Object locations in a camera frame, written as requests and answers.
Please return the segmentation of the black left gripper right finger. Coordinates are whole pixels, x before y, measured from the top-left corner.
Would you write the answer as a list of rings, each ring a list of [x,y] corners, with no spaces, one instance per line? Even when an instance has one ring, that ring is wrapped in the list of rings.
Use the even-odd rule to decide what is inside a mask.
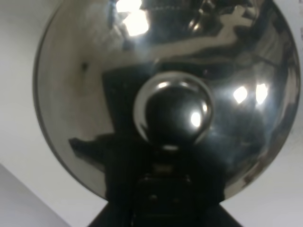
[[[242,227],[219,203],[205,207],[198,216],[197,227]]]

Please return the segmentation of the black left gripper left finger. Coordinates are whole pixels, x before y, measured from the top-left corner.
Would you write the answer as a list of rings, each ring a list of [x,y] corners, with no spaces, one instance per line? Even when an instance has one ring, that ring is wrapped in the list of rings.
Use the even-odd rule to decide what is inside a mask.
[[[89,224],[89,227],[129,227],[131,212],[128,207],[108,203]]]

